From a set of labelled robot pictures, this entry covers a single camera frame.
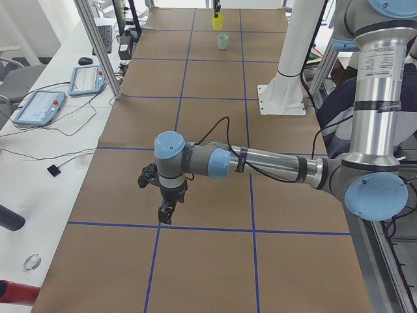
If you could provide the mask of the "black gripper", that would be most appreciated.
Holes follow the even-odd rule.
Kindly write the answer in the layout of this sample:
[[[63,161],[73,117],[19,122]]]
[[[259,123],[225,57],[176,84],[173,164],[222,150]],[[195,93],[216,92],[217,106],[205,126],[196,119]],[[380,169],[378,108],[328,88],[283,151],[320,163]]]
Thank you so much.
[[[158,208],[158,220],[160,223],[172,223],[172,216],[175,212],[177,202],[184,202],[184,197],[187,189],[187,182],[183,182],[180,186],[175,188],[167,188],[164,186],[160,187],[160,192],[163,197],[162,204]]]

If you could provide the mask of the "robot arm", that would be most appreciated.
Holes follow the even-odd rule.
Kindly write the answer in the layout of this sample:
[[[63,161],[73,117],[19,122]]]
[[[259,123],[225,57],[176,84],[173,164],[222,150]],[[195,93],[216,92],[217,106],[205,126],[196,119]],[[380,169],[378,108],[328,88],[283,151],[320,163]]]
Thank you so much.
[[[395,130],[407,47],[415,37],[415,1],[338,1],[332,42],[338,51],[358,54],[358,72],[349,105],[329,121],[319,121],[326,146],[336,145],[330,158],[283,155],[206,138],[188,143],[178,132],[163,132],[154,141],[155,163],[138,180],[140,187],[160,189],[158,220],[171,223],[187,191],[187,174],[225,179],[230,171],[308,184],[364,220],[395,218],[409,201],[394,153],[407,139]]]

